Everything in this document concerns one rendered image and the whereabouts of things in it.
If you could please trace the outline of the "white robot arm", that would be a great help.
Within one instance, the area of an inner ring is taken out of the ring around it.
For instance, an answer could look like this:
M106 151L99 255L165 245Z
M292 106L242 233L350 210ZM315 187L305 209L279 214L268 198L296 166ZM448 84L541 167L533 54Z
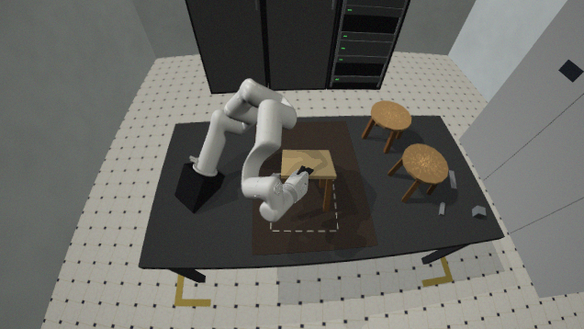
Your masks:
M276 222L298 199L296 190L282 184L278 174L259 177L263 162L281 147L282 129L291 130L297 122L297 112L283 95L253 79L244 80L224 110L213 112L199 158L190 155L189 159L199 174L216 176L226 143L224 132L241 135L256 122L255 145L242 169L241 190L247 199L263 200L261 215Z

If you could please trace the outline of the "brown flat mat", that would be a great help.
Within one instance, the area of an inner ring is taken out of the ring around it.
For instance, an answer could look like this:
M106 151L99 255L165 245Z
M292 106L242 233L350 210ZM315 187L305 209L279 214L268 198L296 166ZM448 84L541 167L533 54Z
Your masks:
M281 174L283 150L330 151L337 178L332 183L329 211L323 211L326 179L324 187L319 179L310 179L307 193L272 225L260 213L264 201L253 200L252 255L378 245L346 121L296 122L291 130L282 129L281 147L263 162L259 177ZM281 175L279 179L284 184Z

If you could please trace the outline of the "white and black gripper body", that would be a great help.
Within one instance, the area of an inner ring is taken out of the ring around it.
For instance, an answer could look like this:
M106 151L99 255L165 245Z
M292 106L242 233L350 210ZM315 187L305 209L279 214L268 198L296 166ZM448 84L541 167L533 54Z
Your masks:
M300 173L299 175L297 175L297 173L298 173L298 170L296 170L287 179L287 181L285 182L284 185L289 185L296 190L296 192L298 194L297 201L299 201L308 191L309 173L306 171Z

